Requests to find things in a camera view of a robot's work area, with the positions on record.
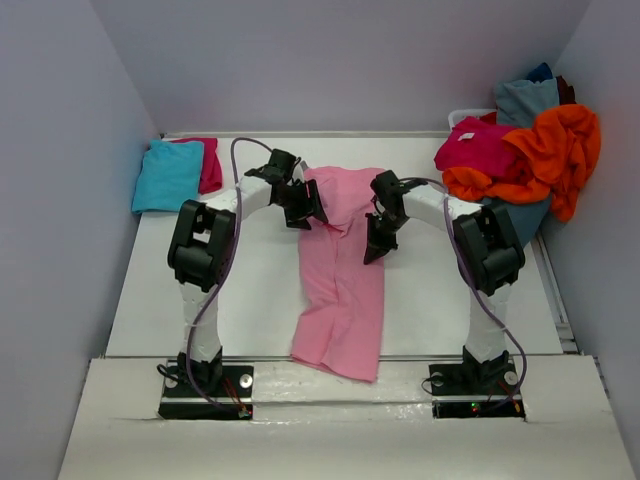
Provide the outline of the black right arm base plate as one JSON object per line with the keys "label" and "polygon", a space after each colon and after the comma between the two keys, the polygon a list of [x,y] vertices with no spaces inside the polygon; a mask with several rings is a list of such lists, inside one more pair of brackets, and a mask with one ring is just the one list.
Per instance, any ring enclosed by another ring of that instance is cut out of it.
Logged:
{"label": "black right arm base plate", "polygon": [[488,381],[472,385],[462,376],[463,365],[432,364],[421,387],[431,396],[435,419],[480,419],[526,417],[520,393],[515,393],[519,377],[513,363]]}

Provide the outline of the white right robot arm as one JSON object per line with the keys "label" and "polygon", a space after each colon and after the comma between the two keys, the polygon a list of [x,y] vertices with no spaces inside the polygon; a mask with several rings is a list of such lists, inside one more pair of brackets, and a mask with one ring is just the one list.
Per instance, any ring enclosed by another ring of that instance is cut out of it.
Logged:
{"label": "white right robot arm", "polygon": [[489,396],[500,385],[518,394],[524,373],[507,350],[517,341],[506,325],[511,287],[525,265],[523,246],[508,209],[455,198],[430,179],[400,179],[387,170],[374,177],[373,212],[367,214],[367,264],[397,249],[397,233],[415,219],[445,231],[462,280],[470,293],[467,338],[458,363],[433,364],[424,384],[428,393]]}

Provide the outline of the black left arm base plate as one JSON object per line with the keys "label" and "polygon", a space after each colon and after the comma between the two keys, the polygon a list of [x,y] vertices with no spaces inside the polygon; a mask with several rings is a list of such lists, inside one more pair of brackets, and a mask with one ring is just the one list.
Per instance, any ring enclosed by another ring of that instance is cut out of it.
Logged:
{"label": "black left arm base plate", "polygon": [[226,364],[221,380],[202,396],[193,388],[177,362],[156,366],[163,377],[158,416],[164,420],[250,421],[253,419],[254,366]]}

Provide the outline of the light pink t-shirt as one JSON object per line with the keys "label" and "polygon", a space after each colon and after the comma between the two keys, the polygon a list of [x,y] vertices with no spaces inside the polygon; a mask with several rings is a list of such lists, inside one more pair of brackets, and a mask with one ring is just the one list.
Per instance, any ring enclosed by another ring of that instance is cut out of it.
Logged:
{"label": "light pink t-shirt", "polygon": [[364,263],[371,181],[380,168],[311,168],[328,221],[299,235],[308,305],[292,340],[293,360],[352,380],[377,379],[384,324],[384,264]]}

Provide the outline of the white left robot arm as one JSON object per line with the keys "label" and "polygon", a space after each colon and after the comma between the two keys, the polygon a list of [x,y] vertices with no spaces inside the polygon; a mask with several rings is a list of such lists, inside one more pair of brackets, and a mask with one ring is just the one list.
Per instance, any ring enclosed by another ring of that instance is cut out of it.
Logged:
{"label": "white left robot arm", "polygon": [[181,206],[167,262],[182,295],[184,343],[175,382],[211,397],[223,378],[218,331],[218,300],[237,251],[242,222],[270,206],[283,210],[288,228],[309,230],[326,224],[317,182],[303,178],[301,158],[272,149],[268,162],[252,168],[210,202],[187,200]]}

